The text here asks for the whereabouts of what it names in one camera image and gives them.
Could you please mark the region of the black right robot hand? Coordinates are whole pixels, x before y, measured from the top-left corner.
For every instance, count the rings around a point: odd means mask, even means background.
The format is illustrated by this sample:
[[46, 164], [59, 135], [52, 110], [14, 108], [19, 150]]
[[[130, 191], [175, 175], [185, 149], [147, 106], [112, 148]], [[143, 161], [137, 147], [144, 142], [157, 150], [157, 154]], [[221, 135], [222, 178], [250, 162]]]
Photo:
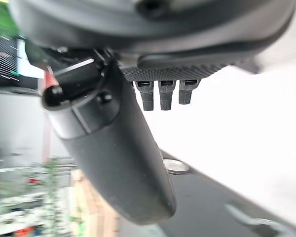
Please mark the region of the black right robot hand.
[[295, 0], [12, 0], [29, 62], [51, 71], [42, 106], [102, 197], [139, 224], [171, 218], [176, 201], [144, 118], [188, 104], [200, 81], [281, 37]]

